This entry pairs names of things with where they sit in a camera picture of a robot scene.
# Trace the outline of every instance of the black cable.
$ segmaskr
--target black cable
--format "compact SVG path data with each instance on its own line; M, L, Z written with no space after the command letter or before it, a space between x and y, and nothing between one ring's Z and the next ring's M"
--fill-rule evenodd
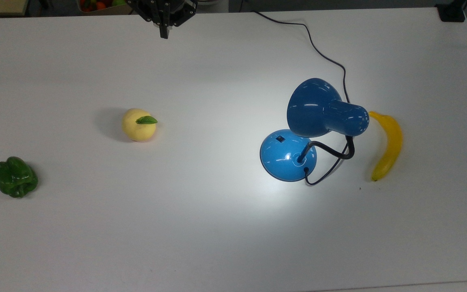
M306 28L306 31L307 31L307 35L309 36L309 41L311 42L311 45L313 46L313 48L315 49L315 51L317 51L317 53L319 55L321 55L324 59L326 59L327 61L330 61L331 63L333 64L336 64L338 65L340 68L342 68L343 70L343 93L345 94L345 99L347 100L347 103L351 103L350 99L349 99L349 95L347 94L347 87L345 85L345 76L347 75L347 71L345 70L345 67L336 62L335 60L333 59L330 59L328 57L326 57L324 54L322 54L322 52L320 52L318 50L318 48L315 46L315 44L313 43L313 38L311 38L311 33L309 32L309 28L306 26L306 24L299 24L297 22L283 22L283 21L278 21L278 20L274 20L272 18L269 18L267 17L266 15L258 12L258 11L252 11L254 13L257 13L258 15L266 18L267 20L269 21L272 21L272 22L275 22L277 24L291 24L291 25L294 25L294 26L303 26L304 28ZM345 144L345 148L343 148L343 151L341 153L339 152L336 152L335 150L333 150L332 148L326 146L325 144L322 144L323 146L325 146L326 148L329 148L331 149L332 151L334 151L335 153L338 153L339 155L345 155L345 150L347 150L347 148L349 148L349 153L347 155L350 155L351 154L351 148L352 148L352 155L350 157L352 157L354 155L354 144L352 143L352 137L350 137L350 142L349 142L349 139L347 139L347 143ZM336 160L336 162L332 165L332 167L328 170L328 172L326 172L319 180L315 181L314 183L310 183L309 182L309 179L308 179L308 172L309 172L309 168L304 168L304 172L306 173L306 183L308 185L316 185L317 183L323 181L327 176L329 176L329 174L331 174L331 172L336 168L336 166L340 163L340 160L342 159L340 156L337 156L338 159Z
M258 15L260 15L260 16L266 18L266 19L269 20L269 21L276 22L277 24L292 24L292 25L294 25L294 26L303 26L303 27L305 27L305 28L306 28L306 31L307 31L307 35L309 36L309 41L311 42L311 45L312 45L313 48L317 51L317 53L318 53L319 55L321 55L322 57L324 57L324 59L326 59L327 61L330 61L331 63L336 64L336 65L338 65L340 68L342 68L342 70L343 70L343 93L345 94L345 99L347 100L347 102L348 102L348 103L351 103L350 100L349 100L349 95L347 94L347 87L345 86L345 75L347 74L347 72L346 72L346 70L345 70L345 67L344 67L342 64L336 62L335 60L326 57L324 54L322 54L322 53L317 49L317 46L315 46L315 44L313 43L313 39L311 38L311 33L309 32L309 28L306 26L306 24L299 24L299 23L297 23L297 22L283 22L283 21L278 21L278 20L274 20L274 19L272 19L272 18L269 18L269 17L267 17L266 15L264 15L264 14L258 12L258 11L252 11L252 12L257 13Z
M309 151L311 147L316 146L316 147L322 148L323 150L326 150L330 155L334 157L338 157L339 159L351 159L354 156L354 142L352 141L352 137L349 135L345 136L345 139L347 139L346 145L349 147L349 153L346 153L346 154L343 153L345 152L345 150L343 150L343 152L338 152L334 150L333 148L327 146L326 144L323 144L318 141L309 142L307 144L307 147L304 149L302 153L305 154L307 151Z
M345 148L343 148L343 151L341 153L345 153L345 150L347 150L347 147L349 145L348 144L345 144ZM304 172L306 173L306 183L308 185L316 185L317 183L323 181L326 177L329 176L329 174L336 168L336 166L338 165L338 163L340 162L341 158L338 158L336 160L336 162L331 166L331 168L328 170L328 172L326 172L321 178L319 178L319 180L313 182L313 183L310 183L309 182L309 179L308 179L308 172L309 172L309 168L305 167L304 168Z

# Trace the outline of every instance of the floor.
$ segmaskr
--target floor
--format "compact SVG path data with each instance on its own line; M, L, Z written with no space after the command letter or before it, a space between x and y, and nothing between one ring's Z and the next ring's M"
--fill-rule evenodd
M42 9L39 0L30 0L28 13L32 17L82 15L76 0L47 0L48 9ZM326 9L365 9L433 7L451 0L217 0L212 5L198 6L199 13L236 13L257 11L300 11Z

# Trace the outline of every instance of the table surface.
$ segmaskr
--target table surface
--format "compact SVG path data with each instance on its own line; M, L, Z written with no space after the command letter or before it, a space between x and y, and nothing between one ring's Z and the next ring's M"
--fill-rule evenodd
M24 15L28 0L0 0L0 15Z
M467 281L467 22L434 8L269 13L308 24L351 101L394 116L404 147L371 170L372 120L326 181L282 182L259 148L289 97L342 71L303 28L196 15L160 39L137 15L0 19L0 161L37 190L0 192L0 292L308 291ZM152 140L126 109L159 120ZM335 148L343 137L317 138ZM313 177L334 159L319 152Z

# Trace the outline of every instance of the desk lamp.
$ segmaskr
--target desk lamp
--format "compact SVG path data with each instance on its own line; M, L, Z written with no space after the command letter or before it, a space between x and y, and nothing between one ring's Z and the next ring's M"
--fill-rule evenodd
M283 181L299 181L313 172L318 146L328 153L350 159L354 155L352 137L363 133L369 123L367 111L359 105L341 101L328 82L318 78L304 81L295 89L287 105L289 129L271 133L261 145L261 162L269 174ZM311 137L330 131L345 135L349 152L336 150Z

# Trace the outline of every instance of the banana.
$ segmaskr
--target banana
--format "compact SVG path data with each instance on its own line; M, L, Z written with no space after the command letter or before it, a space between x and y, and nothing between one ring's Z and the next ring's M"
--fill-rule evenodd
M372 172L372 180L377 181L387 175L394 165L403 144L403 133L397 121L389 116L370 111L369 116L375 118L387 134L387 150Z

